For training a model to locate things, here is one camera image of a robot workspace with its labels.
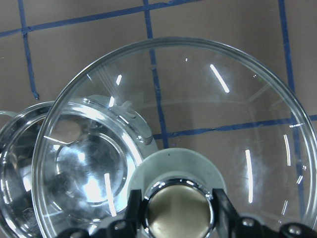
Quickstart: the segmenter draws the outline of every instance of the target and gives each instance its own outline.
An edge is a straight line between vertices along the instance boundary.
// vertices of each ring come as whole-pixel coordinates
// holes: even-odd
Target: reflective bowl
[[[125,209],[136,166],[158,150],[130,104],[102,95],[72,99],[44,136],[40,189],[59,226],[94,230]]]
[[[98,177],[90,187],[100,192],[89,200],[82,193],[87,177],[80,180],[76,173],[79,161],[56,156],[78,148],[54,150],[56,145],[49,140],[63,115],[69,114],[69,104],[87,95],[103,95],[111,105],[129,101],[147,121],[159,149],[186,148],[208,158],[222,174],[239,213],[255,214],[275,230],[291,221],[315,225],[316,137],[287,86],[256,59],[233,47],[202,39],[159,38],[101,57],[83,69],[54,103],[33,159],[33,202],[44,237],[53,238],[70,227],[84,227],[92,234],[125,212],[124,206],[114,207],[112,213],[107,210],[107,215],[93,217],[94,208],[86,209],[90,203],[106,207],[115,200],[122,175],[116,177],[110,169],[113,163],[109,167],[99,160],[89,163]],[[96,112],[84,117],[92,119]],[[81,130],[84,139],[79,141],[84,146],[85,139],[94,140],[92,136],[98,133],[102,129]],[[120,153],[109,157],[124,166]],[[61,180],[57,165],[64,171]],[[131,160],[131,171],[137,166]],[[66,201],[53,193],[65,194]],[[62,205],[60,210],[54,203]]]
[[[52,104],[25,109],[0,131],[0,225],[9,238],[42,237],[31,198],[31,164],[36,137]]]

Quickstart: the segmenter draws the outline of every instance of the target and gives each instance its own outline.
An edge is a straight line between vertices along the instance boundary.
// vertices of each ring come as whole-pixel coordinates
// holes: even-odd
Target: clear glass cover
[[[98,59],[53,105],[33,158],[42,234],[122,217],[129,178],[156,145],[210,159],[239,213],[275,230],[314,226],[316,138],[290,90],[230,46],[161,38]]]

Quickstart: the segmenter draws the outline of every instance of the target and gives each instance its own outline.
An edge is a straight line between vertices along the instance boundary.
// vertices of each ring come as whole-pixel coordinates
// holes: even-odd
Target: blue tape
[[[38,25],[33,25],[33,26],[27,26],[26,22],[25,22],[23,2],[22,2],[22,0],[18,0],[19,9],[20,9],[20,18],[23,19],[23,22],[21,22],[21,25],[23,25],[22,26],[23,33],[37,31],[37,30],[44,30],[44,29],[49,29],[49,28],[54,28],[54,27],[59,27],[59,26],[83,23],[83,22],[88,22],[88,21],[107,19],[107,18],[112,18],[112,17],[116,17],[116,16],[133,14],[133,13],[137,13],[137,12],[141,12],[141,11],[150,11],[150,10],[159,9],[159,8],[177,6],[177,5],[181,5],[181,4],[185,4],[185,3],[189,3],[189,2],[193,2],[193,1],[196,1],[196,0],[172,0],[172,1],[169,1],[167,3],[158,2],[158,3],[147,4],[147,5],[143,5],[143,6],[137,6],[137,7],[127,8],[127,9],[122,9],[122,10],[94,14],[94,15],[90,15],[90,16],[83,16],[83,17],[77,17],[77,18],[73,18],[73,19],[62,20],[62,21],[55,21],[55,22],[43,23],[43,24],[38,24]],[[21,29],[0,32],[0,37],[4,37],[7,35],[18,33],[20,31],[21,31]]]
[[[15,33],[19,33],[21,31],[22,31],[22,29],[14,29],[14,30],[10,30],[10,31],[2,31],[2,32],[0,32],[0,38],[1,37],[5,37],[5,36],[10,36],[10,35],[13,35]]]
[[[29,73],[30,87],[31,87],[31,91],[32,91],[32,93],[34,95],[34,98],[36,100],[39,100],[40,99],[40,95],[36,91],[36,87],[35,87],[35,78],[34,78],[34,73],[33,73],[31,54],[30,54],[29,43],[28,43],[28,38],[27,37],[28,37],[27,34],[23,35],[25,56],[26,56],[26,60],[27,60],[27,64],[28,64],[28,73]]]
[[[283,44],[284,44],[284,52],[285,52],[288,86],[290,87],[290,89],[292,89],[293,92],[295,92],[295,83],[294,83],[294,75],[293,75],[293,67],[292,67],[292,59],[291,59],[291,49],[290,49],[289,38],[288,38],[286,10],[285,10],[284,0],[278,0],[278,5],[279,5],[279,16],[280,16],[280,20],[281,20],[282,35],[283,35]]]
[[[147,6],[149,4],[149,1],[143,0],[143,4]],[[147,29],[147,36],[148,36],[148,39],[151,39],[153,38],[153,31],[152,31],[150,11],[148,10],[144,11],[144,17],[145,17],[145,24]],[[163,109],[161,105],[161,90],[159,85],[158,71],[156,68],[157,60],[155,56],[155,51],[153,49],[150,50],[150,59],[151,59],[151,65],[152,65],[152,76],[153,76],[153,82],[154,82],[154,88],[155,88],[155,97],[156,97],[157,108],[158,108],[158,119],[159,119],[160,130],[161,130],[161,139],[163,141],[163,147],[169,148],[165,117],[164,117],[164,113],[163,113]]]
[[[43,29],[54,28],[54,27],[65,26],[65,25],[72,25],[72,24],[77,24],[82,22],[96,21],[96,20],[107,19],[107,18],[112,18],[116,16],[133,14],[133,13],[137,13],[141,11],[150,11],[150,10],[154,10],[158,8],[176,6],[176,5],[180,5],[180,4],[184,4],[184,3],[188,3],[192,1],[193,0],[174,0],[174,1],[170,1],[169,3],[160,2],[160,3],[154,3],[154,4],[145,4],[143,6],[137,6],[137,7],[132,7],[128,9],[116,10],[116,11],[100,13],[100,14],[95,14],[90,16],[83,16],[83,17],[77,17],[73,19],[67,19],[62,21],[55,21],[50,23],[29,26],[27,27],[27,31],[43,30]]]
[[[309,119],[310,120],[317,120],[317,115],[311,115],[311,116],[309,116]]]
[[[18,0],[18,5],[19,5],[19,12],[20,12],[21,26],[22,26],[21,31],[23,35],[24,52],[25,52],[25,57],[27,61],[27,66],[28,66],[30,87],[35,99],[39,100],[40,96],[38,92],[36,91],[36,87],[35,87],[35,79],[34,79],[33,66],[31,61],[31,53],[30,53],[30,48],[28,43],[27,26],[26,26],[25,14],[24,14],[23,0]]]
[[[291,49],[288,37],[287,30],[287,19],[286,19],[286,9],[284,0],[278,0],[279,6],[279,15],[281,20],[282,27],[282,35],[283,35],[283,44],[284,44],[284,52],[285,52],[285,61],[286,61],[286,70],[287,70],[287,78],[288,78],[288,86],[290,89],[295,92],[295,83],[294,83],[294,75],[293,75],[293,67],[292,67],[292,58],[291,58]],[[296,157],[296,172],[297,176],[303,176],[302,172],[302,155],[301,155],[301,144],[300,144],[300,136],[299,129],[297,127],[293,128],[293,139],[294,139],[294,150]],[[299,206],[300,206],[300,214],[301,218],[304,217],[305,214],[305,199],[304,199],[304,186],[303,181],[298,184],[298,196],[299,196]]]
[[[257,122],[248,122],[242,124],[234,124],[234,125],[224,125],[215,128],[200,128],[200,129],[192,129],[192,130],[183,130],[176,131],[172,133],[168,133],[168,138],[186,136],[186,135],[199,135],[210,131],[231,131],[231,130],[242,130],[242,129],[250,129],[262,126],[272,126],[272,125],[282,125],[282,124],[292,124],[293,119],[274,119],[274,120],[263,120]],[[154,139],[162,139],[161,134],[155,134]]]

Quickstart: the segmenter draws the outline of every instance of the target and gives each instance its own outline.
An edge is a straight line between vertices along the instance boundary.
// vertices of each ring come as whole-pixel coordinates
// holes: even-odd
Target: glass rim
[[[304,126],[301,127],[303,138],[305,141],[305,149],[308,151],[309,163],[310,163],[310,191],[308,197],[308,204],[305,210],[305,215],[302,218],[302,223],[314,227],[317,220],[317,181],[316,181],[316,171],[317,171],[317,140],[316,135],[313,129],[313,126],[310,122],[308,115],[305,113],[303,107],[296,99],[293,92],[274,74],[272,73],[266,66],[264,66],[261,62],[259,62],[254,57],[249,54],[238,50],[232,46],[227,44],[199,39],[199,38],[188,38],[188,37],[162,37],[162,38],[154,38],[147,39],[144,41],[136,42],[117,50],[114,50],[99,59],[95,60],[87,67],[85,67],[81,72],[79,72],[62,90],[57,100],[53,104],[49,114],[47,115],[41,130],[38,135],[38,140],[36,143],[33,163],[32,163],[32,199],[35,207],[35,213],[38,218],[40,229],[43,234],[46,232],[43,230],[44,218],[42,215],[43,209],[41,205],[41,188],[39,186],[39,179],[41,178],[41,138],[48,132],[50,129],[53,119],[60,112],[60,109],[69,101],[72,96],[72,92],[80,87],[80,85],[85,82],[86,78],[84,75],[88,74],[91,70],[100,66],[101,64],[109,64],[114,62],[117,59],[124,58],[128,55],[137,54],[138,52],[143,52],[146,50],[157,49],[157,48],[169,48],[169,47],[191,47],[191,48],[199,48],[205,49],[209,51],[213,51],[215,53],[219,53],[225,55],[231,59],[234,59],[238,63],[242,64],[244,67],[252,70],[254,73],[259,75],[261,78],[265,80],[267,84],[269,84],[274,91],[278,93],[278,95],[283,99],[283,101],[287,104],[289,109],[295,116],[296,120],[300,120],[304,122]]]

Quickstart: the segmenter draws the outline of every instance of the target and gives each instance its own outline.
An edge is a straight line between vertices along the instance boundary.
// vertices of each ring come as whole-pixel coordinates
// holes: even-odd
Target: floor tile
[[[41,100],[55,99],[77,73],[99,57],[145,38],[142,13],[30,32]]]
[[[72,19],[143,5],[142,0],[27,0],[24,3],[28,25]]]
[[[20,112],[36,104],[29,86],[22,34],[0,38],[0,110]],[[0,116],[0,127],[8,120]]]
[[[1,1],[0,22],[0,32],[21,28],[18,1]]]
[[[155,142],[156,142],[159,150],[162,150],[164,148],[162,140],[155,140]]]
[[[295,92],[310,115],[317,114],[317,2],[285,1]]]
[[[153,10],[151,20],[154,37],[189,36],[229,44],[287,82],[276,1],[196,1]]]

